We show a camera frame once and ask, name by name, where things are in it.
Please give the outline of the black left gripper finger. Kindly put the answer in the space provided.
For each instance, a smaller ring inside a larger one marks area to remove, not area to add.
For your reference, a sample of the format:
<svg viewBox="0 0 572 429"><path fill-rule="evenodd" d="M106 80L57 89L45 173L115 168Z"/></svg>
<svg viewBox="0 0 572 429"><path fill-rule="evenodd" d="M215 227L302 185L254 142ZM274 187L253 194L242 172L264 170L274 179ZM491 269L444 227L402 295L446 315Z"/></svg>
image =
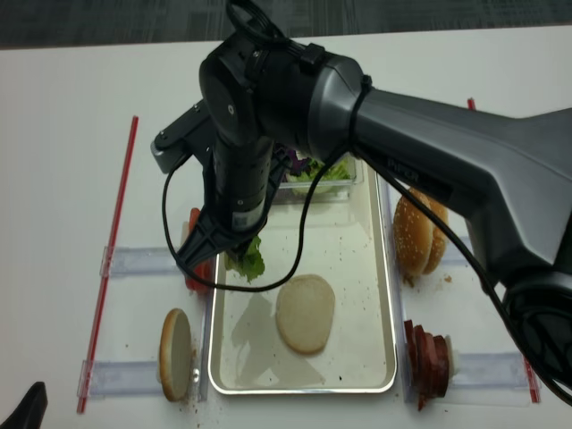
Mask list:
<svg viewBox="0 0 572 429"><path fill-rule="evenodd" d="M39 429L47 409L46 385L33 383L1 429Z"/></svg>

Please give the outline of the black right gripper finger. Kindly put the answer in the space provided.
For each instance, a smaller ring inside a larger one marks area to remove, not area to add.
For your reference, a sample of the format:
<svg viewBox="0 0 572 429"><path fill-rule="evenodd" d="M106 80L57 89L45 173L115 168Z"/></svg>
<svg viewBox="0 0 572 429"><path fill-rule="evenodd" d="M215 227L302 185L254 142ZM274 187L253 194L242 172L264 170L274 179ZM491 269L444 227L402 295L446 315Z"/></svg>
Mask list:
<svg viewBox="0 0 572 429"><path fill-rule="evenodd" d="M247 240L240 243L238 246L231 249L231 261L237 266L250 266L253 265L255 259L253 258L250 248L252 240Z"/></svg>

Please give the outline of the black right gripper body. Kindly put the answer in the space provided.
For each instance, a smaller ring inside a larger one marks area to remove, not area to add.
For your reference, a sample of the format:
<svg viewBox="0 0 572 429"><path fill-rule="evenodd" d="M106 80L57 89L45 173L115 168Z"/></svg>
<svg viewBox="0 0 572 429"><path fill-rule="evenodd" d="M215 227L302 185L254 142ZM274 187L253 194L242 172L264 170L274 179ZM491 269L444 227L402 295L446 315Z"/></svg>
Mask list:
<svg viewBox="0 0 572 429"><path fill-rule="evenodd" d="M193 268L251 240L265 226L285 168L268 137L235 147L217 136L203 163L204 205L177 265Z"/></svg>

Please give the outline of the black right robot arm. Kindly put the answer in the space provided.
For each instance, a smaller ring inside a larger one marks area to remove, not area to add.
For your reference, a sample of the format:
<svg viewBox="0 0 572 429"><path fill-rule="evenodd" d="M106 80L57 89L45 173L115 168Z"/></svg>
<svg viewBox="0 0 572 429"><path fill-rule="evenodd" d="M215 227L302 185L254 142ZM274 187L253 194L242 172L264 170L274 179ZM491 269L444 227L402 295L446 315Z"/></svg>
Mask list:
<svg viewBox="0 0 572 429"><path fill-rule="evenodd" d="M413 206L419 189L467 220L460 252L534 371L570 401L571 112L513 119L381 91L353 59L286 38L256 4L226 12L234 33L199 73L214 127L205 204L177 266L192 274L263 227L271 173L288 166L271 144L325 167L358 156Z"/></svg>

